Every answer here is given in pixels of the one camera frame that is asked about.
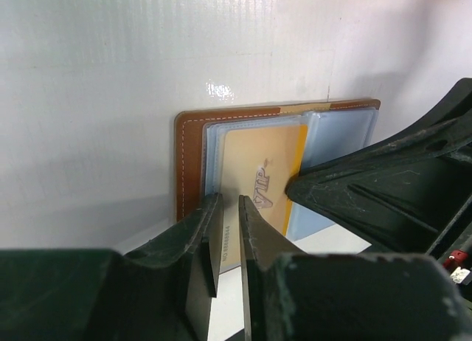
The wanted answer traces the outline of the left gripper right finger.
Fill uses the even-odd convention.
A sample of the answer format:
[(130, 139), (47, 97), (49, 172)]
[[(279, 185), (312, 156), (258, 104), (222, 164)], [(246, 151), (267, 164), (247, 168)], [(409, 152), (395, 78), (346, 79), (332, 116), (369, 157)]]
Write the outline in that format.
[(433, 258), (303, 252), (238, 202), (247, 340), (469, 340), (471, 312)]

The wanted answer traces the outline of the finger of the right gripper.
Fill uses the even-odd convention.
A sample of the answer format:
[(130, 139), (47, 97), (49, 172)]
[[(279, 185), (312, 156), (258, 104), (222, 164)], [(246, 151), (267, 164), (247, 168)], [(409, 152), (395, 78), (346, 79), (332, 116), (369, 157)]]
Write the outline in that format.
[(303, 170), (286, 192), (378, 252), (459, 249), (471, 239), (471, 80), (398, 134)]

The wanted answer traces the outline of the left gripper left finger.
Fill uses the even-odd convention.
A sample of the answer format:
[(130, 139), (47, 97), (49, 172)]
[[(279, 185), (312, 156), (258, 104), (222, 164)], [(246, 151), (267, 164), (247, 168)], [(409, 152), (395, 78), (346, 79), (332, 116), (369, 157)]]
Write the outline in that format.
[(223, 199), (146, 244), (1, 251), (3, 340), (206, 340), (218, 290)]

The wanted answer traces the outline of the brown leather card holder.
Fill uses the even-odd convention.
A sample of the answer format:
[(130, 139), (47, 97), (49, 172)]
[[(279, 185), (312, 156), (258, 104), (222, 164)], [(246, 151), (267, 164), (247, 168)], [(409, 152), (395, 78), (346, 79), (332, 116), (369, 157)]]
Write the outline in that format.
[[(379, 100), (361, 99), (180, 113), (175, 122), (177, 218), (190, 214), (203, 197), (220, 193), (224, 140), (228, 132), (306, 124), (308, 133), (299, 174), (306, 168), (366, 147), (379, 107)], [(291, 203), (287, 233), (283, 234), (288, 240), (298, 241), (332, 224), (330, 219)]]

